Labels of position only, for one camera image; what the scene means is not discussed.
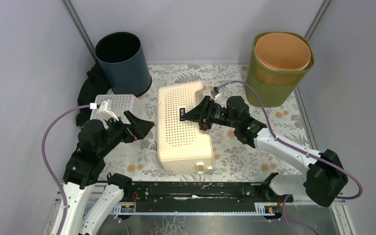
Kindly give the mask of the cream perforated basket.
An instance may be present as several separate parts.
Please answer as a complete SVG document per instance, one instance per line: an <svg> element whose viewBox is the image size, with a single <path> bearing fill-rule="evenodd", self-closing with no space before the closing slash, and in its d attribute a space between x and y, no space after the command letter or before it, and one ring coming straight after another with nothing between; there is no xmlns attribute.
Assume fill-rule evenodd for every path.
<svg viewBox="0 0 376 235"><path fill-rule="evenodd" d="M203 83L195 81L158 89L157 153L169 174L212 174L210 135L196 122L182 120L203 99Z"/></svg>

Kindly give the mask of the white perforated basket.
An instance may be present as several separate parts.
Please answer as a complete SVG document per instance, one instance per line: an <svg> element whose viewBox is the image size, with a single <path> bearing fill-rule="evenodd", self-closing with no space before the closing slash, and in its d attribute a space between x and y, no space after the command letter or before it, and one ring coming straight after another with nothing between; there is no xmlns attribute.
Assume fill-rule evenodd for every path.
<svg viewBox="0 0 376 235"><path fill-rule="evenodd" d="M110 101L108 105L108 110L113 111L117 117L120 117L123 123L130 123L123 114L125 111L130 111L133 115L140 119L145 118L144 103L142 103L142 101L137 99L132 94L97 95L94 102L100 105L104 101ZM129 161L133 157L138 156L139 149L139 141L135 141L133 143L121 143L104 158L104 161L105 163L120 163L124 161Z"/></svg>

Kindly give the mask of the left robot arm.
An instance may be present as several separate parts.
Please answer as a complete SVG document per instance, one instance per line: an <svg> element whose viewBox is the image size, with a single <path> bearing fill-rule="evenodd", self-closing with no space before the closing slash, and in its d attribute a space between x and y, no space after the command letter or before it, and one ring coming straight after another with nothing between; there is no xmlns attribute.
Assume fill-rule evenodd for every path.
<svg viewBox="0 0 376 235"><path fill-rule="evenodd" d="M106 157L121 143L142 140L154 127L154 122L143 120L125 111L129 123L110 117L106 123L92 119L83 123L78 143L72 153L59 184L62 204L51 231L53 235L93 235L101 227L119 201L131 198L132 179L122 174L110 174L101 197L88 213L84 213L88 199Z"/></svg>

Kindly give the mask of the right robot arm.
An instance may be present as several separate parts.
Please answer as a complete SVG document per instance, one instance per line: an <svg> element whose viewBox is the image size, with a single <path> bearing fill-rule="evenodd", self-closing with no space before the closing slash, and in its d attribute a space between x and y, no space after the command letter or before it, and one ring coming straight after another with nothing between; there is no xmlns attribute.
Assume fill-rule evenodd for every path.
<svg viewBox="0 0 376 235"><path fill-rule="evenodd" d="M266 124L251 117L249 106L240 96L229 97L226 107L222 107L207 95L193 109L181 108L179 115L181 121L198 123L202 131L210 130L213 124L234 128L234 134L242 144L268 152L301 172L301 176L274 174L268 177L268 184L261 188L266 201L273 202L286 194L303 195L320 206L329 207L348 183L334 151L308 149L271 134Z"/></svg>

